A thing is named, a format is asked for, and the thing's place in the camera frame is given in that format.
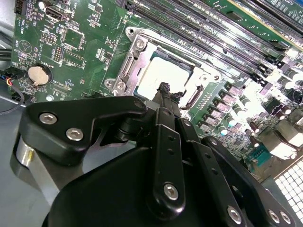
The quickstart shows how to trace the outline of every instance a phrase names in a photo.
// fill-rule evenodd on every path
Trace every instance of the cable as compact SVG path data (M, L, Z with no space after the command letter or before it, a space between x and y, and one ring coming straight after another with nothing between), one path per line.
M0 61L10 61L11 56L9 55L0 55Z
M13 46L12 39L5 35L3 32L0 32L0 40L9 46Z
M0 49L0 54L3 54L3 55L10 55L12 52L11 49Z
M7 84L8 86L13 86L13 83L12 83L10 80L11 80L11 78L7 78L7 79L6 79L6 84Z
M13 108L11 108L9 110L1 111L0 115L4 115L4 114L13 112L13 111L17 110L24 103L25 98L24 98L23 93L15 86L10 86L10 87L20 95L21 99L18 102L18 104L16 106L14 106Z

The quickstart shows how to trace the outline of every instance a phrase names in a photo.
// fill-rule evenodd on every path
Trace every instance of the screw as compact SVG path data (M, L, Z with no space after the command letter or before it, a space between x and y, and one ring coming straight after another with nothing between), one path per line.
M242 218L241 218L240 214L238 213L238 211L234 207L228 206L227 212L228 212L229 217L231 217L231 219L236 224L238 224L238 225L241 224Z
M143 50L144 47L145 47L145 43L144 43L141 39L139 39L139 40L137 40L137 42L136 42L136 47L137 47L139 50Z
M215 141L213 138L210 138L209 140L211 141L212 144L218 145L218 144L217 144L217 141Z
M291 220L290 220L290 218L289 218L283 211L280 211L280 214L281 214L283 220L284 220L287 224L291 224L291 223L292 223Z
M43 113L39 116L39 119L43 124L55 124L57 122L57 117L51 113Z
M190 122L188 120L184 120L185 125L190 126Z
M170 200L177 200L179 197L176 187L169 183L164 185L164 193Z
M52 96L52 95L47 95L47 96L46 96L46 100L47 100L48 102L53 101L53 96Z
M81 139L83 139L84 135L83 135L83 132L80 129L70 128L66 131L66 136L70 140L80 141Z
M105 85L108 86L108 87L111 87L112 86L112 82L109 81L109 80L106 80L105 81Z
M277 224L280 223L279 217L272 210L268 210L268 214L274 222L276 222Z

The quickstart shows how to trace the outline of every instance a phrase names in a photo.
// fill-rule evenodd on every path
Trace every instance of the capacitor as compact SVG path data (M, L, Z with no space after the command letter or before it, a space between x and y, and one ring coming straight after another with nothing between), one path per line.
M53 79L51 70L43 64L36 63L28 69L28 77L35 86L41 86L49 83Z
M253 132L258 133L260 131L260 129L258 128L258 126L254 122L249 123L249 125L250 125L250 128Z
M238 117L245 118L246 112L244 110L242 110L239 106L236 106L233 110L237 114Z
M234 127L237 124L237 121L232 116L227 116L226 121L230 127Z
M227 129L222 125L218 127L218 131L221 134L221 136L226 136L228 133Z
M283 120L285 118L284 114L281 111L276 113L276 117L279 118L280 120Z
M52 6L52 3L50 2L50 1L40 1L39 3L38 3L38 7L41 9L41 10L45 10L45 8L46 7L48 7L48 6Z
M281 111L285 114L285 115L289 115L292 110L289 109L286 105L284 107L282 107Z
M252 102L246 97L244 97L241 102L243 103L246 109L250 109L253 106Z
M299 80L303 80L303 75L301 73L298 73L294 70L291 70L287 76L292 79L294 82L297 82Z
M291 80L288 80L288 79L283 79L281 80L280 84L285 87L285 89L291 89L294 87L295 83Z
M260 142L253 136L250 136L250 142L254 148L260 146Z

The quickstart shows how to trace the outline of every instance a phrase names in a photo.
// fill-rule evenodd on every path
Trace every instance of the black cable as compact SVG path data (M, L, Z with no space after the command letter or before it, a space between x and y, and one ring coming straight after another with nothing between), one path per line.
M24 98L23 93L17 87L15 87L14 85L10 86L10 87L20 95L21 99L18 102L18 104L16 106L14 106L13 108L5 110L5 111L0 111L0 115L4 115L4 114L8 114L8 113L13 112L13 111L17 110L24 103L25 98Z
M0 61L10 61L11 56L10 55L0 55Z
M0 54L3 54L3 55L10 55L12 52L11 49L0 49Z
M3 32L0 32L0 40L9 46L13 46L12 39L5 35Z

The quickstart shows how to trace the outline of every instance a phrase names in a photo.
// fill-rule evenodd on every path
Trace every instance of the motherboard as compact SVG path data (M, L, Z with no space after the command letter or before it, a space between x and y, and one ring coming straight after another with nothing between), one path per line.
M152 100L166 82L198 135L238 160L303 144L301 1L17 0L15 12L13 83L31 102Z

